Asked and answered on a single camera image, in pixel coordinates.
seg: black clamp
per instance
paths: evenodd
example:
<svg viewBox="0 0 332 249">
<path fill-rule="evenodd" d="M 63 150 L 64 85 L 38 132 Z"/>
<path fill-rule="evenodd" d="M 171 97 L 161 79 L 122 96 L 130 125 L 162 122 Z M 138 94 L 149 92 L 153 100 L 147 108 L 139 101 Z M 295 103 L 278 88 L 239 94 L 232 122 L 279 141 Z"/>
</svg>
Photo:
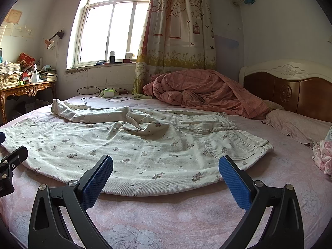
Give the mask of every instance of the black clamp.
<svg viewBox="0 0 332 249">
<path fill-rule="evenodd" d="M 85 248 L 112 249 L 86 213 L 94 206 L 112 171 L 113 160 L 104 155 L 79 181 L 71 180 L 56 188 L 39 186 L 30 219 L 29 248 L 82 249 L 68 232 L 60 211 L 60 206 L 64 206 Z"/>
<path fill-rule="evenodd" d="M 6 140 L 3 132 L 0 132 L 0 144 Z M 21 146 L 11 154 L 7 155 L 0 161 L 0 198 L 14 192 L 13 187 L 13 170 L 28 158 L 28 150 Z"/>
<path fill-rule="evenodd" d="M 241 221 L 220 249 L 245 249 L 263 217 L 272 206 L 259 242 L 251 249 L 303 249 L 303 222 L 293 185 L 268 187 L 253 181 L 229 156 L 219 160 L 219 171 L 240 208 L 246 209 Z"/>
</svg>

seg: wooden desk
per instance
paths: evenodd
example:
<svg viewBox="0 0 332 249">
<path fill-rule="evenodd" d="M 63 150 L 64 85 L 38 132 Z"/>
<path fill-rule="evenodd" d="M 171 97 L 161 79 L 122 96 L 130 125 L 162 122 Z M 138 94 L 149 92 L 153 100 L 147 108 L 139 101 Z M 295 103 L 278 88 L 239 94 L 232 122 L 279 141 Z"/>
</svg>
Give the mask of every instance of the wooden desk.
<svg viewBox="0 0 332 249">
<path fill-rule="evenodd" d="M 13 96 L 21 96 L 21 95 L 28 95 L 28 96 L 35 96 L 38 91 L 45 90 L 47 88 L 52 89 L 53 99 L 56 98 L 56 90 L 55 90 L 55 82 L 56 81 L 44 81 L 39 83 L 31 83 L 16 87 L 11 87 L 8 89 L 0 90 L 0 108 L 2 112 L 2 120 L 3 124 L 7 123 L 6 117 L 6 98 L 10 95 Z"/>
</svg>

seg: white headboard trim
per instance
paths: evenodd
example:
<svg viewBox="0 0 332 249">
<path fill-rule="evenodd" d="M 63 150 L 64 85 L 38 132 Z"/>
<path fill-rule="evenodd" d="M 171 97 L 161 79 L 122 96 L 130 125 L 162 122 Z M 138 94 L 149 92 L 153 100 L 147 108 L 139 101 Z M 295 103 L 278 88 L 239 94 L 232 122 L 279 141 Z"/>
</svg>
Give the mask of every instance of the white headboard trim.
<svg viewBox="0 0 332 249">
<path fill-rule="evenodd" d="M 296 59 L 273 60 L 250 67 L 242 67 L 239 83 L 243 86 L 245 76 L 258 72 L 267 72 L 277 78 L 288 80 L 317 77 L 332 83 L 332 68 L 315 62 Z"/>
</svg>

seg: white window frame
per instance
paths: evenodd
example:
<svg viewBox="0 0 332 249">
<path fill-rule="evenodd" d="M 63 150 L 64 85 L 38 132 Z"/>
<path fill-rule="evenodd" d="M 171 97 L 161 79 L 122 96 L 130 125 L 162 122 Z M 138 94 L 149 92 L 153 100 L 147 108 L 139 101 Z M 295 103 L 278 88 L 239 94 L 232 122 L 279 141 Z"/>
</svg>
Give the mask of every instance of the white window frame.
<svg viewBox="0 0 332 249">
<path fill-rule="evenodd" d="M 84 23 L 86 22 L 87 16 L 88 16 L 88 11 L 90 9 L 103 6 L 103 5 L 110 5 L 113 4 L 113 9 L 111 13 L 111 20 L 110 20 L 110 25 L 108 29 L 108 35 L 107 35 L 107 41 L 106 41 L 106 50 L 105 50 L 105 60 L 107 61 L 109 59 L 109 53 L 108 53 L 108 47 L 109 47 L 109 42 L 110 42 L 110 33 L 111 33 L 111 24 L 112 24 L 112 19 L 113 19 L 113 13 L 114 13 L 114 8 L 117 3 L 122 3 L 122 2 L 133 2 L 132 6 L 132 15 L 131 15 L 131 20 L 130 20 L 130 25 L 129 25 L 129 32 L 128 32 L 128 40 L 127 40 L 127 52 L 130 51 L 130 44 L 132 40 L 132 28 L 134 25 L 134 17 L 135 17 L 135 11 L 136 11 L 136 6 L 138 3 L 149 3 L 150 0 L 109 0 L 109 1 L 104 1 L 104 2 L 98 2 L 94 4 L 90 4 L 90 0 L 88 0 L 87 5 L 84 7 L 79 30 L 78 30 L 78 39 L 76 41 L 76 47 L 75 47 L 75 61 L 74 61 L 74 67 L 83 67 L 83 66 L 92 66 L 95 65 L 98 61 L 90 61 L 90 62 L 84 62 L 80 63 L 79 62 L 79 55 L 81 53 L 81 46 L 82 46 L 82 35 L 83 35 L 83 28 L 84 28 Z"/>
</svg>

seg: stack of books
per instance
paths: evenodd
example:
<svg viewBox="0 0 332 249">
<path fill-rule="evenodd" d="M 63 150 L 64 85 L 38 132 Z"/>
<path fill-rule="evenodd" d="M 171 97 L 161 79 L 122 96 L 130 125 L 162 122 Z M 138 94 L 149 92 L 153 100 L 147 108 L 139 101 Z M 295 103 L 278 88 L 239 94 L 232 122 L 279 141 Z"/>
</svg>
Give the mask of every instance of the stack of books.
<svg viewBox="0 0 332 249">
<path fill-rule="evenodd" d="M 58 75 L 55 69 L 46 68 L 40 73 L 40 79 L 44 79 L 46 81 L 57 81 Z"/>
<path fill-rule="evenodd" d="M 0 90 L 19 85 L 20 65 L 4 62 L 0 64 Z"/>
</svg>

